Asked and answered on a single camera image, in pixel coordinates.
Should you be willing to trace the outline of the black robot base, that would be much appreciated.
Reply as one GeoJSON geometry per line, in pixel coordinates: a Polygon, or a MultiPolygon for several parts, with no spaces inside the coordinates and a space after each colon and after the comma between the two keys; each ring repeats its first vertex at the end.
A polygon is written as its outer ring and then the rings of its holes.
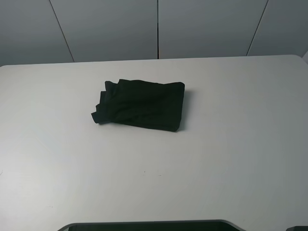
{"type": "Polygon", "coordinates": [[[226,220],[71,223],[61,231],[242,231],[226,220]]]}

